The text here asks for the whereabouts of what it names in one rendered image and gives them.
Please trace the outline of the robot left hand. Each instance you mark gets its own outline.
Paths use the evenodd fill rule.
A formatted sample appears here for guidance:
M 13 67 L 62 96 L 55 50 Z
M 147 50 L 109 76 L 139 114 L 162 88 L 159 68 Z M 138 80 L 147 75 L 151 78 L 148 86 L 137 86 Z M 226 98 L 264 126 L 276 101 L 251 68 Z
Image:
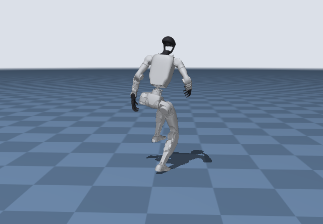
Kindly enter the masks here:
M 134 93 L 132 93 L 131 94 L 131 103 L 132 103 L 132 109 L 133 109 L 133 111 L 139 111 L 138 109 L 139 108 L 137 108 L 136 107 L 136 105 L 135 104 L 137 104 L 138 105 L 138 103 L 136 102 L 136 97 L 135 97 L 135 94 Z

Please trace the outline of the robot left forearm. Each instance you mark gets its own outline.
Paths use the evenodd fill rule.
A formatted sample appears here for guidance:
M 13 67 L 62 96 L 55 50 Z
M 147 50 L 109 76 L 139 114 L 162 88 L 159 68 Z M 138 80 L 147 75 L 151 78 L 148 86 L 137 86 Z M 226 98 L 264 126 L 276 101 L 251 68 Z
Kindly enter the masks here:
M 134 93 L 135 94 L 135 97 L 137 95 L 137 91 L 138 91 L 138 88 L 139 88 L 139 84 L 140 84 L 140 80 L 136 79 L 135 76 L 134 76 L 131 94 Z

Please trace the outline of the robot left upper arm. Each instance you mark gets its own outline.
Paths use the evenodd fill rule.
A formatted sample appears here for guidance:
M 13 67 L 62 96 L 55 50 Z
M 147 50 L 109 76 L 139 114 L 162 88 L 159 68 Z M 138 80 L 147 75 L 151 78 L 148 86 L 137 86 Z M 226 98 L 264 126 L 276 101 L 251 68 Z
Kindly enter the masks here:
M 144 75 L 143 73 L 148 69 L 148 67 L 151 65 L 153 55 L 148 55 L 145 57 L 144 62 L 140 66 L 139 70 L 135 74 L 135 78 L 138 80 L 143 80 Z

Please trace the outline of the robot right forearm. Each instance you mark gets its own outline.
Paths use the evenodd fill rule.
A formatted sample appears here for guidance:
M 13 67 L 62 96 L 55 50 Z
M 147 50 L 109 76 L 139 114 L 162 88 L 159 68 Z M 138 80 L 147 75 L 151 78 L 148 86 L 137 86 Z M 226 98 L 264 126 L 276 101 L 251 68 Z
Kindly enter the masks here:
M 190 78 L 190 77 L 189 77 Z M 190 80 L 191 80 L 191 78 L 190 78 Z M 185 85 L 185 88 L 186 88 L 186 91 L 188 91 L 188 90 L 192 90 L 192 81 L 191 81 L 191 83 L 189 83 L 189 84 L 187 84 L 187 85 Z

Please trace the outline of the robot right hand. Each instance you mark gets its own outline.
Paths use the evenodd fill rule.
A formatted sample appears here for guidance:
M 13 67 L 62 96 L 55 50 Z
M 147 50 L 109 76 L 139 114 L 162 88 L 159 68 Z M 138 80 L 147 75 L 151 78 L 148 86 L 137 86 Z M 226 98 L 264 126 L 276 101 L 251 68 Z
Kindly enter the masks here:
M 185 86 L 184 86 L 184 87 L 185 87 Z M 186 91 L 186 90 L 183 90 L 183 91 Z M 187 92 L 188 92 L 188 93 L 187 93 Z M 187 92 L 185 92 L 185 93 L 187 93 L 186 95 L 188 95 L 188 96 L 186 96 L 186 95 L 185 95 L 185 96 L 186 96 L 186 97 L 189 97 L 189 96 L 191 95 L 191 89 L 190 89 L 190 90 L 188 90 Z M 184 93 L 184 94 L 185 94 L 185 93 Z

